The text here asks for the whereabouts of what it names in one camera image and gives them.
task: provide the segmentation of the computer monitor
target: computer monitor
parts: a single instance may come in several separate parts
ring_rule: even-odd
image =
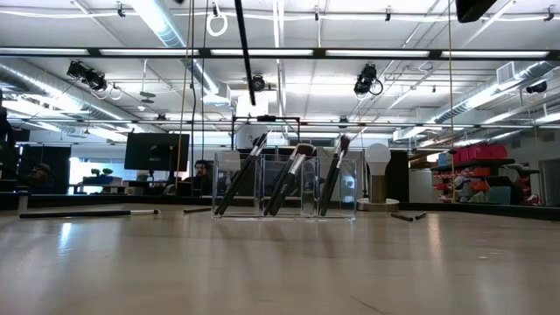
[[[131,133],[126,143],[124,168],[126,170],[186,171],[189,152],[189,135],[181,135],[181,160],[179,135],[165,133]]]

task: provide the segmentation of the shelf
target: shelf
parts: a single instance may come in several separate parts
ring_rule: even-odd
[[[456,163],[455,164],[455,171],[456,170],[462,170],[462,169],[465,169],[465,168],[471,167],[471,166],[499,167],[499,166],[502,166],[502,165],[512,164],[514,162],[515,162],[515,160],[512,159],[512,158],[477,159],[477,160],[468,161],[468,162]],[[432,167],[431,170],[432,171],[438,171],[438,172],[451,171],[452,166],[450,164],[444,165],[444,166],[436,166],[436,167]]]

